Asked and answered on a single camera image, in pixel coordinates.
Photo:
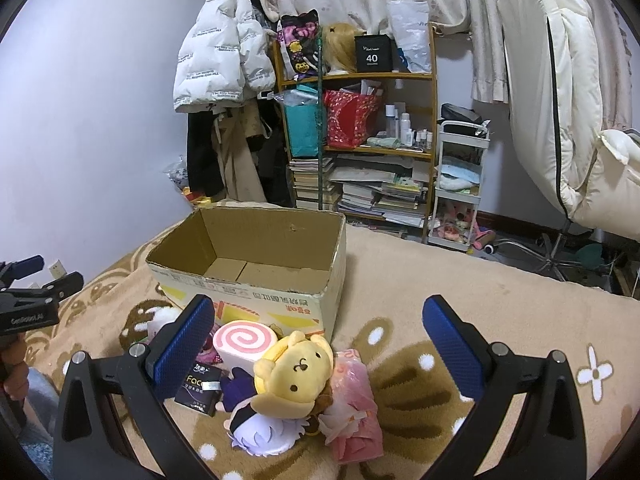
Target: white puffer jacket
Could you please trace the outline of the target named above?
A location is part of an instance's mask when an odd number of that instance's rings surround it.
[[[206,0],[178,54],[177,112],[241,107],[276,77],[250,0]]]

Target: pink swirl roll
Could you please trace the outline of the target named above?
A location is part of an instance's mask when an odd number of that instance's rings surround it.
[[[276,333],[254,321],[232,321],[213,336],[213,346],[229,368],[240,367],[251,375],[254,363],[278,342]]]

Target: yellow plush toy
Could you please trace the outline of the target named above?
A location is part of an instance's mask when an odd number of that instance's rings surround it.
[[[256,413],[304,418],[311,413],[334,371],[334,352],[324,337],[295,331],[269,348],[254,364]]]

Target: human hand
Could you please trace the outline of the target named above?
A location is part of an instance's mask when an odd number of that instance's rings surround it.
[[[29,367],[24,362],[27,353],[27,345],[24,342],[24,334],[18,335],[18,341],[0,353],[0,360],[7,365],[13,365],[11,373],[4,383],[0,384],[11,400],[24,400],[29,391]]]

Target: red gift bag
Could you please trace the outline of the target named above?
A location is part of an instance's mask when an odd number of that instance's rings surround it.
[[[370,136],[376,122],[374,112],[380,108],[382,97],[327,90],[324,104],[327,107],[327,145],[355,148]]]

